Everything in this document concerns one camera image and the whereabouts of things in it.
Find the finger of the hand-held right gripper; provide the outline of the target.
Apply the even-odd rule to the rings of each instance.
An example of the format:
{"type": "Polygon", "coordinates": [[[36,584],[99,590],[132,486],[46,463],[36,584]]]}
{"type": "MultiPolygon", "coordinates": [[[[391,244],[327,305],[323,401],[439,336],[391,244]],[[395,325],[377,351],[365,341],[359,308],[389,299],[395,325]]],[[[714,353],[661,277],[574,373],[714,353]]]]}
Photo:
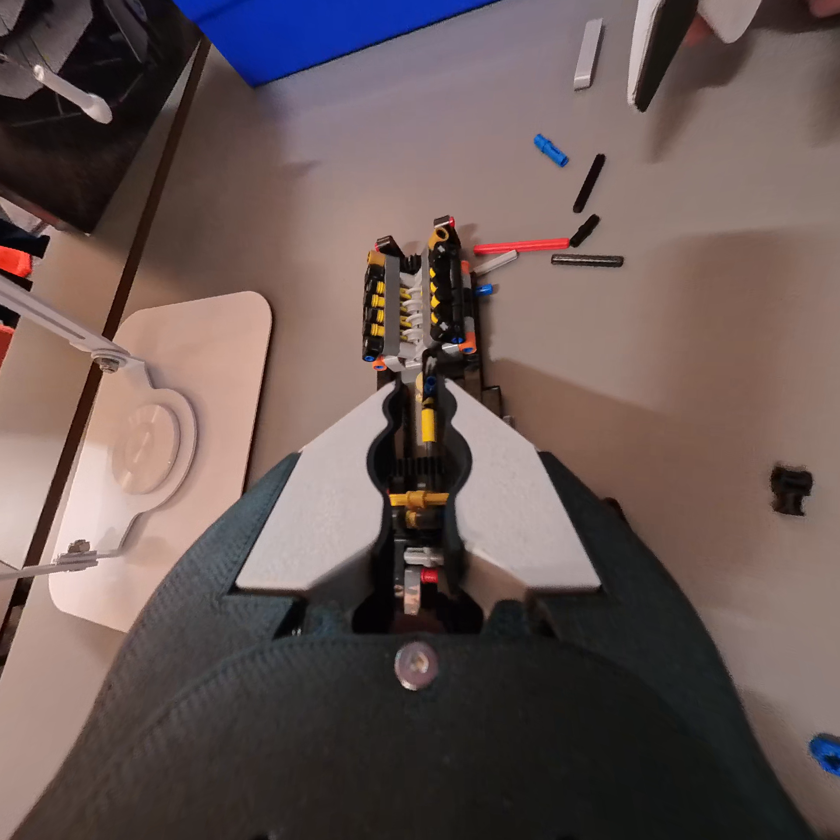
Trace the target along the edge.
{"type": "Polygon", "coordinates": [[[699,1],[697,14],[724,44],[740,39],[763,1],[699,1]]]}
{"type": "Polygon", "coordinates": [[[698,1],[638,1],[627,74],[627,102],[648,110],[697,15],[698,1]]]}

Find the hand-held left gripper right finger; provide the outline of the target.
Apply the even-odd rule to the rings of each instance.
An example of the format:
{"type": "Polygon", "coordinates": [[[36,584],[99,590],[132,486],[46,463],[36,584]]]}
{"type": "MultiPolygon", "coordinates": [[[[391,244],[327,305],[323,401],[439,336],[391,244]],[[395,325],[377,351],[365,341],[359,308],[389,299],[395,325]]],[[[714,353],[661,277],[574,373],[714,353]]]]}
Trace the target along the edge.
{"type": "Polygon", "coordinates": [[[452,496],[465,556],[460,588],[485,618],[500,602],[597,592],[601,578],[537,448],[462,387],[444,383],[447,430],[467,456],[452,496]]]}

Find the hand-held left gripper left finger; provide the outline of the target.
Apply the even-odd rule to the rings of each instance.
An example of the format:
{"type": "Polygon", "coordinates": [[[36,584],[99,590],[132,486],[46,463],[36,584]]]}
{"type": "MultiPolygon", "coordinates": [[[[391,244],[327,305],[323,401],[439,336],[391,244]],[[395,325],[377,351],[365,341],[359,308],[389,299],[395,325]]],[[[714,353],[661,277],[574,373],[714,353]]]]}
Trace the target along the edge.
{"type": "Polygon", "coordinates": [[[247,595],[287,602],[276,634],[302,632],[314,613],[349,626],[359,609],[389,603],[393,561],[386,480],[401,418],[399,384],[377,390],[304,445],[235,580],[247,595]]]}

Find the partly built lego vehicle chassis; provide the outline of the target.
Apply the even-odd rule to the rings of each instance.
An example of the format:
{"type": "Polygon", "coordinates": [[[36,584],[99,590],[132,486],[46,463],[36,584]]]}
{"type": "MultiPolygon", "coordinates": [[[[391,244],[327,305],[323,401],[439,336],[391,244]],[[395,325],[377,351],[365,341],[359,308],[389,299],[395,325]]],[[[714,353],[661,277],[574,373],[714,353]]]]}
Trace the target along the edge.
{"type": "Polygon", "coordinates": [[[458,463],[440,393],[448,379],[513,425],[500,387],[485,375],[480,302],[494,291],[478,282],[449,215],[434,220],[419,252],[406,254],[384,236],[367,257],[362,359],[393,395],[387,437],[371,452],[388,525],[375,553],[375,595],[360,614],[384,621],[393,613],[395,632],[469,633],[482,624],[478,605],[445,572],[445,510],[458,463]]]}

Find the small black lego connector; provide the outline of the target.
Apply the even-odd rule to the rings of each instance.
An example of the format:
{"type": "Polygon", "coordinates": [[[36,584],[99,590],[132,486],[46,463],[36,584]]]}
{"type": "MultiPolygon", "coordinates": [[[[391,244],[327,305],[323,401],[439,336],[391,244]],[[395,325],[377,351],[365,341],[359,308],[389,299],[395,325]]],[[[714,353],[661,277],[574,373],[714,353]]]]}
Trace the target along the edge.
{"type": "Polygon", "coordinates": [[[812,494],[813,486],[811,471],[775,465],[770,473],[772,510],[783,516],[803,518],[805,500],[812,494]]]}

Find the light grey lego piece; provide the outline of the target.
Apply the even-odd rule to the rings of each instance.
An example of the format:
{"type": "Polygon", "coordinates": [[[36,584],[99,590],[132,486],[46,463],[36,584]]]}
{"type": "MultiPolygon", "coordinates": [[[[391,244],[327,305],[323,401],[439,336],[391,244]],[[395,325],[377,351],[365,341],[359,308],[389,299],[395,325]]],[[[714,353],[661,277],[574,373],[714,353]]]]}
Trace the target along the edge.
{"type": "Polygon", "coordinates": [[[585,24],[574,70],[573,90],[575,92],[587,90],[592,86],[601,50],[603,29],[602,18],[591,19],[585,24]]]}

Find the long red lego axle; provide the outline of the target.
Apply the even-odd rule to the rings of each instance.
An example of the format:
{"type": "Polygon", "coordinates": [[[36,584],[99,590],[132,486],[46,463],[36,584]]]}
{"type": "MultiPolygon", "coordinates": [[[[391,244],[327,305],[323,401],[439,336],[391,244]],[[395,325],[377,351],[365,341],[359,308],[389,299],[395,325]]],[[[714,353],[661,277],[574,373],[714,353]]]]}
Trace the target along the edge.
{"type": "Polygon", "coordinates": [[[533,240],[519,240],[508,241],[501,243],[485,243],[475,245],[473,247],[473,254],[475,256],[496,256],[506,254],[510,251],[518,253],[531,253],[540,251],[561,251],[570,246],[571,241],[568,238],[548,238],[548,239],[533,239],[533,240]]]}

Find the black lego set box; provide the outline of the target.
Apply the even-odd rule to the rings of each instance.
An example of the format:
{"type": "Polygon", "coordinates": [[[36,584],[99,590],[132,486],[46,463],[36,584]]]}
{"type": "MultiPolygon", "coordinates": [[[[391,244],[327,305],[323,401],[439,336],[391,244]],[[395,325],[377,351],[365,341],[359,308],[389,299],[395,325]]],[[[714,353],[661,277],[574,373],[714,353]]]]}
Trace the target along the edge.
{"type": "Polygon", "coordinates": [[[169,1],[1,2],[2,198],[91,233],[193,55],[169,1]]]}

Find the large blue plastic bin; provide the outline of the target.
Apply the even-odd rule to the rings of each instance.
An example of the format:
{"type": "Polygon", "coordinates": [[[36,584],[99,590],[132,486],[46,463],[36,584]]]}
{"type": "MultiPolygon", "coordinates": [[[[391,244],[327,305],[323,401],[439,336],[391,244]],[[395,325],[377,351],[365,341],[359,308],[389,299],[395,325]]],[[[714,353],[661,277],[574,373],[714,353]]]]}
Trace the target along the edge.
{"type": "Polygon", "coordinates": [[[252,88],[491,1],[176,1],[252,88]]]}

